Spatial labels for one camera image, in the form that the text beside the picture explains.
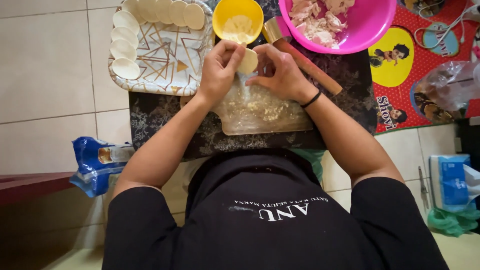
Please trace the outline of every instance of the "dark marble surface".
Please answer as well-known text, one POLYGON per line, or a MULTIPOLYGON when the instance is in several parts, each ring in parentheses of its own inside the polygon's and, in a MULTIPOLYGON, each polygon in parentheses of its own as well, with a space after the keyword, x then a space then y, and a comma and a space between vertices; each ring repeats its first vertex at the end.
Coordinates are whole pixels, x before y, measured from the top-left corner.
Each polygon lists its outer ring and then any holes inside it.
MULTIPOLYGON (((277 0, 258 0, 258 2, 264 11, 265 20, 280 15, 277 0)), ((213 9, 218 0, 210 0, 206 3, 213 9)), ((249 47, 263 43, 265 40, 260 36, 249 47)), ((343 91, 333 97, 321 85, 312 81, 315 86, 373 134, 377 118, 368 52, 365 50, 349 55, 319 54, 306 50, 295 40, 291 44, 337 80, 343 87, 343 91)), ((136 149, 180 110, 180 98, 176 96, 130 92, 129 99, 132 139, 136 149)), ((326 149, 317 130, 227 136, 222 132, 220 119, 210 112, 193 136, 183 157, 184 160, 191 160, 237 149, 266 147, 326 149)))

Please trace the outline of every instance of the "round dough wrapper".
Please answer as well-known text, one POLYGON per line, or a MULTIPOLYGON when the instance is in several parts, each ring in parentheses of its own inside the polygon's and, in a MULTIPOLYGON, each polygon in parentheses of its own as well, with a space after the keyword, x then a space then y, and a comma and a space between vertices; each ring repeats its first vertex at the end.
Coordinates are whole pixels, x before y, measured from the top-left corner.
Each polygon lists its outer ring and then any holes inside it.
POLYGON ((140 32, 140 25, 138 24, 137 19, 127 11, 121 10, 113 14, 113 25, 115 27, 126 27, 135 35, 138 35, 138 32, 140 32))
POLYGON ((170 19, 176 26, 187 26, 183 19, 183 10, 187 6, 187 3, 182 0, 173 1, 168 7, 168 14, 170 19))
POLYGON ((143 25, 147 21, 142 16, 140 16, 140 13, 138 13, 137 5, 137 0, 125 0, 125 2, 123 2, 121 5, 121 10, 130 12, 135 17, 135 19, 137 19, 138 24, 143 25))
POLYGON ((243 74, 250 74, 257 68, 257 65, 257 53, 251 49, 246 49, 245 56, 243 57, 243 60, 241 61, 237 71, 243 74))
POLYGON ((170 19, 170 14, 168 13, 168 8, 172 4, 172 0, 158 0, 156 2, 156 16, 160 19, 161 22, 164 24, 172 24, 172 20, 170 19))
POLYGON ((137 59, 137 50, 124 39, 117 39, 110 45, 110 52, 113 58, 128 58, 132 61, 137 59))
POLYGON ((111 33, 112 41, 115 41, 117 39, 124 39, 128 41, 133 48, 138 48, 138 38, 137 36, 128 28, 120 26, 120 27, 115 27, 112 30, 111 33))
POLYGON ((200 30, 205 23, 204 10, 197 4, 188 4, 183 10, 183 19, 189 28, 200 30))
POLYGON ((128 80, 135 80, 140 76, 140 67, 127 58, 115 59, 112 63, 112 70, 119 77, 128 80))
POLYGON ((155 14, 156 0, 138 0, 138 13, 147 22, 156 23, 160 21, 155 14))

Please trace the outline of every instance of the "white wire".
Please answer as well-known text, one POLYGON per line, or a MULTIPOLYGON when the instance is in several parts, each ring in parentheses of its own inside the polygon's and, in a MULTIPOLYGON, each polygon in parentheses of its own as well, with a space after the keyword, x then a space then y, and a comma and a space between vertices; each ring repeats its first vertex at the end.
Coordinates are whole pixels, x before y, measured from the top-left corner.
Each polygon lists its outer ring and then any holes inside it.
MULTIPOLYGON (((429 21, 429 22, 431 22, 431 23, 434 23, 434 24, 435 24, 435 23, 441 23, 441 22, 434 22, 434 21, 432 21, 432 20, 430 20, 430 19, 428 19, 428 18, 426 18, 426 17, 423 17, 423 15, 421 14, 421 11, 424 10, 424 9, 427 9, 427 8, 429 8, 429 7, 435 6, 435 5, 440 5, 440 4, 443 3, 443 2, 445 2, 445 0, 441 0, 441 1, 438 2, 438 3, 435 3, 435 4, 432 4, 432 5, 429 5, 429 6, 426 6, 426 7, 423 7, 423 8, 421 8, 421 9, 419 9, 419 16, 420 16, 420 18, 422 18, 422 19, 424 19, 424 20, 427 20, 427 21, 429 21)), ((453 27, 455 27, 455 25, 457 25, 458 23, 461 23, 461 24, 462 24, 462 37, 461 37, 461 39, 460 39, 460 43, 463 43, 463 42, 465 41, 465 26, 464 26, 464 24, 463 24, 463 21, 464 21, 464 18, 463 18, 463 17, 465 16, 466 13, 470 12, 471 9, 476 8, 476 7, 478 6, 478 5, 474 5, 474 6, 470 7, 470 8, 467 8, 468 2, 469 2, 469 1, 467 0, 466 3, 465 3, 465 8, 464 8, 463 11, 462 11, 462 14, 461 14, 458 18, 456 18, 446 29, 434 30, 434 29, 429 29, 429 28, 422 27, 422 28, 419 28, 419 29, 415 30, 415 32, 413 33, 413 38, 415 39, 415 42, 416 42, 420 47, 422 47, 422 48, 424 48, 424 49, 433 49, 433 48, 437 47, 437 46, 445 39, 445 37, 447 36, 448 32, 450 32, 450 30, 451 30, 453 27), (442 37, 437 41, 437 43, 436 43, 435 45, 433 45, 433 46, 431 46, 431 47, 427 47, 427 46, 425 46, 424 44, 422 44, 420 41, 418 41, 418 39, 417 39, 417 32, 420 31, 420 30, 424 30, 425 32, 426 32, 426 31, 431 31, 431 32, 436 32, 436 33, 438 33, 438 32, 444 32, 444 33, 442 34, 442 37)))

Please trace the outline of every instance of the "marble pattern plate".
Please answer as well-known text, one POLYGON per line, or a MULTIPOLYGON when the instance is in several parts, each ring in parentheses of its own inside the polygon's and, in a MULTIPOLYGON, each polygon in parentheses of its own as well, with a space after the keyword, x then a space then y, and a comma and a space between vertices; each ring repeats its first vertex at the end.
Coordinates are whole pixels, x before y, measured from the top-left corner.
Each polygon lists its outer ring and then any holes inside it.
POLYGON ((173 96, 195 94, 202 77, 205 54, 213 47, 212 9, 200 0, 196 3, 205 12, 205 25, 200 30, 166 25, 161 22, 140 26, 137 63, 140 77, 127 80, 112 71, 114 58, 108 58, 108 70, 113 81, 132 92, 145 92, 173 96))

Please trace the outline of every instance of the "black wristband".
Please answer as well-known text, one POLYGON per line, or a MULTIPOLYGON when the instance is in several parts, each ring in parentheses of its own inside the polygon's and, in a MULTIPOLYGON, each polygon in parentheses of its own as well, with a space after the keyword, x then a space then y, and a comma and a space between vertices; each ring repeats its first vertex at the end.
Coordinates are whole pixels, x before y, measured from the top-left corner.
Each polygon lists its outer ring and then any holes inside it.
POLYGON ((321 94, 322 94, 322 93, 321 93, 320 91, 318 91, 318 94, 316 94, 307 104, 300 105, 300 107, 302 107, 302 108, 308 107, 308 105, 314 103, 321 94))

